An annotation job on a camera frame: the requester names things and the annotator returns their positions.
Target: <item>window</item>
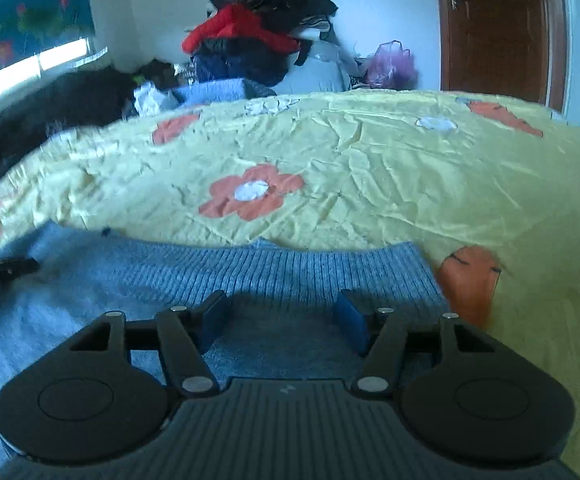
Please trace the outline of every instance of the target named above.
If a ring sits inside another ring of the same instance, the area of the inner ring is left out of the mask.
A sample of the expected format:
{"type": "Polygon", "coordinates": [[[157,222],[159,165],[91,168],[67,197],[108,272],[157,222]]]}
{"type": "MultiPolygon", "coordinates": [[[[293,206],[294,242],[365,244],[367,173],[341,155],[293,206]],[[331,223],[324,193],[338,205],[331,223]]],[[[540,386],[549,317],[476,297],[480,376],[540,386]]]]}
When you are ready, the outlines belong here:
{"type": "Polygon", "coordinates": [[[0,70],[0,99],[22,85],[40,79],[44,72],[81,59],[89,53],[89,40],[81,39],[46,50],[0,70]]]}

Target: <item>crumpled white bag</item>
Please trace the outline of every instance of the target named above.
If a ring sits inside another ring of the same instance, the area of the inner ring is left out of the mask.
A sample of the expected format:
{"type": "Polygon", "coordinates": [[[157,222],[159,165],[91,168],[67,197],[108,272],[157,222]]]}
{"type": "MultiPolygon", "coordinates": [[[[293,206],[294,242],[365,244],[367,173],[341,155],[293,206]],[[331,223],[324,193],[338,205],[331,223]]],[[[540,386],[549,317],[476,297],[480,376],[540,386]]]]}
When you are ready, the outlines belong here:
{"type": "Polygon", "coordinates": [[[159,92],[152,81],[144,83],[134,91],[134,107],[140,117],[151,117],[175,110],[180,104],[172,92],[164,94],[159,92]]]}

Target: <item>red sweater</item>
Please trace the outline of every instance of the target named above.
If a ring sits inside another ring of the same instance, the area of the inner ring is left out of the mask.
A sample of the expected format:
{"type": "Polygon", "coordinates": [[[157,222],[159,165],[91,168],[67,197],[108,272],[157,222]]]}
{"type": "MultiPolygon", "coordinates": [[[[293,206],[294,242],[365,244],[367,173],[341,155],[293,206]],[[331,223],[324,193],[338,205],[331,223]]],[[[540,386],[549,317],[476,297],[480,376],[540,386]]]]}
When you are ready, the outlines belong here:
{"type": "Polygon", "coordinates": [[[207,38],[258,38],[279,54],[291,54],[299,43],[284,34],[261,26],[261,18],[239,4],[223,7],[216,16],[195,28],[183,41],[183,51],[193,54],[207,38]]]}

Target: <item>white flower center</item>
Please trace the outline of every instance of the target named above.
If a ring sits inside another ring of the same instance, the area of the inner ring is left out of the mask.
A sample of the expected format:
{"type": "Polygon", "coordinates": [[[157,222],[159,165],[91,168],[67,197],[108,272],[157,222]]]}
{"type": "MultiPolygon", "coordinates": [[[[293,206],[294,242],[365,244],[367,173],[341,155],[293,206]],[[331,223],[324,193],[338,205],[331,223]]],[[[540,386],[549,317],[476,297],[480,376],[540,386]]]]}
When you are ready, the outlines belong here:
{"type": "Polygon", "coordinates": [[[234,190],[234,198],[239,202],[250,202],[265,195],[269,187],[265,180],[246,182],[234,190]]]}

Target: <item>door frame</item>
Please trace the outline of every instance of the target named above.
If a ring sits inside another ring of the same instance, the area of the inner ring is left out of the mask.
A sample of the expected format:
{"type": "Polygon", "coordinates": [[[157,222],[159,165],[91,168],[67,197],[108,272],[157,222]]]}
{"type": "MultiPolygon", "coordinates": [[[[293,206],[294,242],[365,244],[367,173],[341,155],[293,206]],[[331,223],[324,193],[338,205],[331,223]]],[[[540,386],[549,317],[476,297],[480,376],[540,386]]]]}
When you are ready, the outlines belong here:
{"type": "MultiPolygon", "coordinates": [[[[565,0],[543,0],[544,27],[547,34],[547,71],[544,70],[545,104],[563,112],[568,68],[568,22],[565,0]]],[[[450,0],[439,0],[441,25],[441,90],[450,89],[450,0]]]]}

